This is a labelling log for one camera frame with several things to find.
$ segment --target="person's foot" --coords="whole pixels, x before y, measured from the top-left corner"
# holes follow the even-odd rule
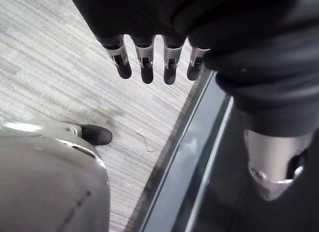
[[[82,128],[82,139],[93,146],[102,146],[112,141],[112,132],[101,126],[79,125]]]

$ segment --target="robotic arm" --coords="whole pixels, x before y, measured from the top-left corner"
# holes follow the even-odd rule
[[[186,37],[187,77],[201,67],[234,97],[245,123],[249,171],[266,200],[301,174],[319,127],[319,0],[73,0],[127,79],[123,41],[135,43],[144,83],[153,80],[153,40],[164,39],[164,81],[173,84]]]

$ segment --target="striped carpet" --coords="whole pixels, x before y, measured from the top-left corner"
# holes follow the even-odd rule
[[[117,75],[71,0],[0,0],[0,120],[51,118],[112,130],[112,143],[98,148],[111,182],[112,232],[126,227],[193,85],[185,73],[188,44],[168,86],[157,36],[155,79],[145,85],[125,40],[129,80]]]

